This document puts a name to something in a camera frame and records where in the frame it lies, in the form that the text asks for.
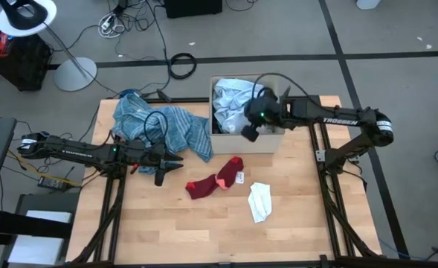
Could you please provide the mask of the white floor object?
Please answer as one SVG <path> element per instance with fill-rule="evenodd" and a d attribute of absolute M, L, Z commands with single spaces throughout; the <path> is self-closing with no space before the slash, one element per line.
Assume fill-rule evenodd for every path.
<path fill-rule="evenodd" d="M 361 10 L 372 10 L 376 8 L 381 0 L 357 0 L 356 5 Z"/>

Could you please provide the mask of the black crate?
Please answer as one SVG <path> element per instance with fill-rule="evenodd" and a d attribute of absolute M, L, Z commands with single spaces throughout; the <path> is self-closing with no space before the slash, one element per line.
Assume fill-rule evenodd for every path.
<path fill-rule="evenodd" d="M 20 92 L 40 90 L 51 61 L 50 47 L 38 34 L 8 36 L 10 51 L 0 57 L 0 75 Z"/>

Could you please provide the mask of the black power adapter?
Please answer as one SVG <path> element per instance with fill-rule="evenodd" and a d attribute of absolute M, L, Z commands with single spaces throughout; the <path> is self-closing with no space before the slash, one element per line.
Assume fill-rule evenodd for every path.
<path fill-rule="evenodd" d="M 37 186 L 40 188 L 46 188 L 53 191 L 65 192 L 71 188 L 67 182 L 62 182 L 55 179 L 49 179 L 45 176 L 41 176 L 37 182 Z"/>

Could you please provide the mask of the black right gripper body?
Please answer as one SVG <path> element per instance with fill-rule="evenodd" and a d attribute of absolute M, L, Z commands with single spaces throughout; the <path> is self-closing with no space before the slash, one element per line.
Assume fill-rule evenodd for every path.
<path fill-rule="evenodd" d="M 260 134 L 257 131 L 257 126 L 246 125 L 242 129 L 241 135 L 246 139 L 248 139 L 249 141 L 255 142 Z"/>

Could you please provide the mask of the white sock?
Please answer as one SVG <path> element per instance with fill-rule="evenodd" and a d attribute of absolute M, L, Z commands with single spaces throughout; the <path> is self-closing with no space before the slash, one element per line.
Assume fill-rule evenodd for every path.
<path fill-rule="evenodd" d="M 248 204 L 251 209 L 253 221 L 263 222 L 272 213 L 271 186 L 255 182 L 250 186 Z"/>

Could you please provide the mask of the black box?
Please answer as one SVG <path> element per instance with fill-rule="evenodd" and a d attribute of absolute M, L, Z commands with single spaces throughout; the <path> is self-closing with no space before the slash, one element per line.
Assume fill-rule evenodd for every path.
<path fill-rule="evenodd" d="M 164 0 L 169 19 L 214 15 L 222 12 L 222 0 Z"/>

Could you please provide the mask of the blue striped cloth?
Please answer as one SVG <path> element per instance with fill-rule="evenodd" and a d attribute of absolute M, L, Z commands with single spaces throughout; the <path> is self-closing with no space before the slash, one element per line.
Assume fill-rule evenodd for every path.
<path fill-rule="evenodd" d="M 124 95 L 113 113 L 112 132 L 125 140 L 139 139 L 147 147 L 165 140 L 169 151 L 192 150 L 201 160 L 213 157 L 208 118 L 180 106 L 152 107 L 135 93 Z"/>

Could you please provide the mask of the light blue patterned shirt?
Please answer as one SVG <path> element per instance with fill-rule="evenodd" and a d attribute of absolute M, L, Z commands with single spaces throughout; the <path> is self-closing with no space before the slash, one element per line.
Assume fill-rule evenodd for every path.
<path fill-rule="evenodd" d="M 224 133 L 240 134 L 243 127 L 249 124 L 244 108 L 252 97 L 256 97 L 263 85 L 236 78 L 221 78 L 213 87 L 214 117 Z"/>

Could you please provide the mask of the white power strip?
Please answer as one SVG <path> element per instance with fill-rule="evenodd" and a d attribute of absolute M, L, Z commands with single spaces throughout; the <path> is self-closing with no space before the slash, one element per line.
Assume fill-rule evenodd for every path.
<path fill-rule="evenodd" d="M 114 39 L 126 31 L 122 21 L 114 13 L 106 14 L 98 22 L 98 33 L 102 38 Z"/>

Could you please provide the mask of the white round-top floor stand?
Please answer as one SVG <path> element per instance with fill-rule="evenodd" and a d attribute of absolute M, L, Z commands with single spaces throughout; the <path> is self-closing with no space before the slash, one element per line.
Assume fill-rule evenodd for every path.
<path fill-rule="evenodd" d="M 0 31 L 14 37 L 31 36 L 41 31 L 47 31 L 68 57 L 55 71 L 55 85 L 65 92 L 76 92 L 84 89 L 93 82 L 97 75 L 96 63 L 88 57 L 75 57 L 66 47 L 65 43 L 52 30 L 51 24 L 57 16 L 57 6 L 53 0 L 35 1 L 44 6 L 48 12 L 47 19 L 41 25 L 28 30 L 16 29 L 9 23 L 5 12 L 1 8 Z M 31 16 L 33 14 L 31 6 L 21 7 L 19 11 L 25 16 Z"/>

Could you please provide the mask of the dark red sock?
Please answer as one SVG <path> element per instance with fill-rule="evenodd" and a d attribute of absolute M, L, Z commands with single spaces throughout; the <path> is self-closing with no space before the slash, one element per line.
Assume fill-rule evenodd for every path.
<path fill-rule="evenodd" d="M 185 185 L 185 190 L 192 200 L 208 197 L 217 188 L 227 190 L 235 183 L 236 175 L 242 172 L 243 168 L 242 158 L 234 156 L 218 173 L 209 175 L 209 177 L 203 180 L 188 182 Z"/>

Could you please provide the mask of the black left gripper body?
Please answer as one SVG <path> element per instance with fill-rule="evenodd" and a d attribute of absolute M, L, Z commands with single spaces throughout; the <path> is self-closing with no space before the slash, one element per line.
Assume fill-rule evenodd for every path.
<path fill-rule="evenodd" d="M 164 183 L 164 177 L 166 175 L 166 167 L 164 162 L 164 156 L 166 153 L 165 144 L 154 144 L 149 148 L 149 155 L 147 156 L 152 167 L 156 167 L 155 172 L 155 185 L 162 186 Z"/>

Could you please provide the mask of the red item on crate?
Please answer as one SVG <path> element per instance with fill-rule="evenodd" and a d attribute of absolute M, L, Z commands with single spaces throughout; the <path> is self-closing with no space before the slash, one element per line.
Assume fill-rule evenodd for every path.
<path fill-rule="evenodd" d="M 6 56 L 10 51 L 10 37 L 0 32 L 0 57 Z"/>

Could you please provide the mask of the open cardboard box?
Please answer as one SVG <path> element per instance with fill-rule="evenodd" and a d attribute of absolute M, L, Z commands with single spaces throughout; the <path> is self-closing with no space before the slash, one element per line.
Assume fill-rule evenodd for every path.
<path fill-rule="evenodd" d="M 213 87 L 221 78 L 236 78 L 247 80 L 255 86 L 259 83 L 263 88 L 271 89 L 278 93 L 278 82 L 274 77 L 261 78 L 258 74 L 229 74 L 216 75 L 210 79 L 210 104 L 209 104 L 209 123 L 210 140 L 215 154 L 240 154 L 240 153 L 275 153 L 280 146 L 285 131 L 272 126 L 258 127 L 259 136 L 255 142 L 251 142 L 240 134 L 224 133 L 220 130 L 218 121 L 214 117 L 213 108 Z"/>

